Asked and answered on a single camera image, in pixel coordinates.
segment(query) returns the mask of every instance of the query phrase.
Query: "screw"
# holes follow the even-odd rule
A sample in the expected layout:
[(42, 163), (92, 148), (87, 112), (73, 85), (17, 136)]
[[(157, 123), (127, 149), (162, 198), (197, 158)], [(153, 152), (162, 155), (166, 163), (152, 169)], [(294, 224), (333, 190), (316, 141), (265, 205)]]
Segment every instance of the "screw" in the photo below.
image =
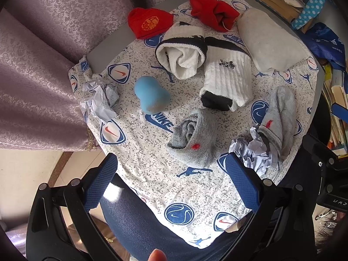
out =
[(298, 191), (302, 191), (302, 190), (303, 190), (303, 186), (300, 185), (300, 184), (297, 184), (297, 185), (295, 186), (295, 188), (296, 188)]
[(328, 186), (326, 187), (326, 190), (327, 190), (328, 193), (332, 192), (333, 191), (332, 184), (328, 184)]
[(264, 180), (263, 180), (263, 184), (264, 184), (265, 186), (271, 186), (271, 185), (272, 185), (272, 181), (271, 181), (270, 179), (264, 179)]
[(80, 184), (80, 179), (73, 179), (70, 184), (72, 186), (78, 186)]
[(44, 190), (47, 187), (46, 183), (42, 183), (39, 185), (39, 190)]

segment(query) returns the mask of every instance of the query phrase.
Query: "purple curtain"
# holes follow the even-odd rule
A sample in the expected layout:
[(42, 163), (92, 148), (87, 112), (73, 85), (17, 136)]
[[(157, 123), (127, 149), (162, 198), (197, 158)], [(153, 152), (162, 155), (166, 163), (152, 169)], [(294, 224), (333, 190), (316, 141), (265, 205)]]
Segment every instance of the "purple curtain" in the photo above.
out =
[(0, 148), (95, 148), (68, 70), (127, 21), (164, 0), (8, 0), (0, 13)]

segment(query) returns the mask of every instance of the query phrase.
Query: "crumpled paper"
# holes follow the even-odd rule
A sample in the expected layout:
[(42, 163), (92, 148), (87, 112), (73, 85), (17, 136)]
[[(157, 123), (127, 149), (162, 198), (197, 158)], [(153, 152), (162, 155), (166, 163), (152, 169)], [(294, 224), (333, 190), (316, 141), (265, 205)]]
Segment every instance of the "crumpled paper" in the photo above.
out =
[(85, 82), (82, 85), (82, 91), (89, 91), (93, 94), (80, 102), (83, 114), (89, 109), (91, 115), (104, 124), (117, 116), (112, 109), (119, 98), (116, 86), (104, 79), (94, 79)]
[(250, 134), (253, 140), (249, 143), (243, 137), (233, 139), (229, 153), (234, 152), (243, 161), (244, 166), (254, 169), (259, 177), (264, 175), (268, 168), (278, 166), (279, 169), (278, 153), (275, 148), (270, 144), (270, 150), (267, 152), (267, 146), (255, 127), (250, 128)]

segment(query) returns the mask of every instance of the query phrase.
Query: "white sock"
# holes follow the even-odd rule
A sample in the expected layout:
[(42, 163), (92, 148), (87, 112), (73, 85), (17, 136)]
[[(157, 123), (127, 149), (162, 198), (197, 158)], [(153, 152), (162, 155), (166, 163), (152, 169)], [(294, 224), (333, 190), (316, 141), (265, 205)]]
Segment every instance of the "white sock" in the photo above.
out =
[(232, 42), (206, 37), (203, 106), (235, 111), (253, 98), (250, 56)]
[(180, 80), (194, 76), (206, 54), (203, 29), (185, 22), (173, 24), (155, 50), (158, 62)]

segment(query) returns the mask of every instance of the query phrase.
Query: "blue plastic bag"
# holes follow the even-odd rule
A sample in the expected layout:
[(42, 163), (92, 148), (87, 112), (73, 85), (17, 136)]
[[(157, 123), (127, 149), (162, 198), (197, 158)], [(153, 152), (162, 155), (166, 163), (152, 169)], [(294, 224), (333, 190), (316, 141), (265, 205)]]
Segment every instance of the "blue plastic bag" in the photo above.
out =
[(315, 56), (327, 59), (334, 69), (346, 70), (345, 46), (325, 24), (318, 22), (306, 34), (298, 33)]

